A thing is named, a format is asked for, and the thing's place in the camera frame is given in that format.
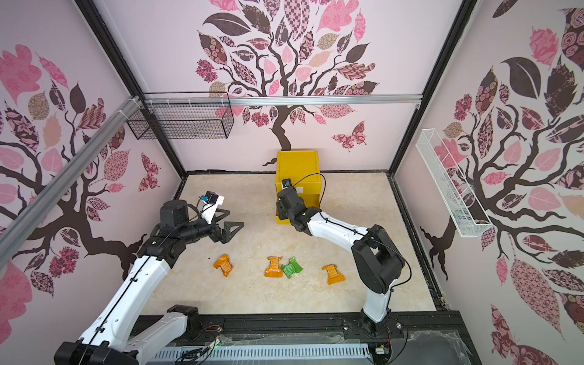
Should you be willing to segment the yellow plastic drawer cabinet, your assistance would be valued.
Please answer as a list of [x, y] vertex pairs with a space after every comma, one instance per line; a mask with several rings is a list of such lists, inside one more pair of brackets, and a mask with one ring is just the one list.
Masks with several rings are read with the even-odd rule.
[[275, 188], [280, 193], [290, 180], [307, 207], [319, 207], [322, 177], [317, 151], [280, 151], [277, 156]]

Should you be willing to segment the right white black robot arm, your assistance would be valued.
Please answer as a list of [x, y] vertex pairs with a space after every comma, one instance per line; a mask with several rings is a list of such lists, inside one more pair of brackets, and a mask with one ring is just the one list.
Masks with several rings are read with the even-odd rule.
[[338, 220], [317, 207], [307, 207], [294, 187], [277, 194], [276, 208], [280, 219], [289, 220], [296, 231], [340, 246], [353, 256], [357, 273], [367, 288], [363, 306], [363, 323], [372, 332], [389, 319], [392, 290], [408, 261], [398, 251], [386, 230], [375, 224], [370, 228]]

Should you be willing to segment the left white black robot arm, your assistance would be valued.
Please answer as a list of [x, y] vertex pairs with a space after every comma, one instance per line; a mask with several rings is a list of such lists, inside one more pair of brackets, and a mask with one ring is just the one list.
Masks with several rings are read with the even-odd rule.
[[224, 221], [223, 197], [203, 196], [202, 209], [185, 200], [165, 202], [160, 222], [138, 251], [120, 289], [76, 342], [64, 342], [54, 355], [57, 364], [146, 364], [174, 339], [202, 331], [195, 307], [171, 307], [154, 325], [132, 336], [132, 330], [156, 287], [176, 265], [187, 245], [208, 237], [229, 243], [242, 222]]

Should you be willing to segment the green cookie packet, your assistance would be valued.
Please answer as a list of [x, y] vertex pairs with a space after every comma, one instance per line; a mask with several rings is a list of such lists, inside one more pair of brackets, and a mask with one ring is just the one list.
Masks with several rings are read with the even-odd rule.
[[304, 269], [295, 257], [291, 257], [287, 265], [281, 267], [281, 270], [288, 279], [291, 279], [293, 275], [300, 274]]

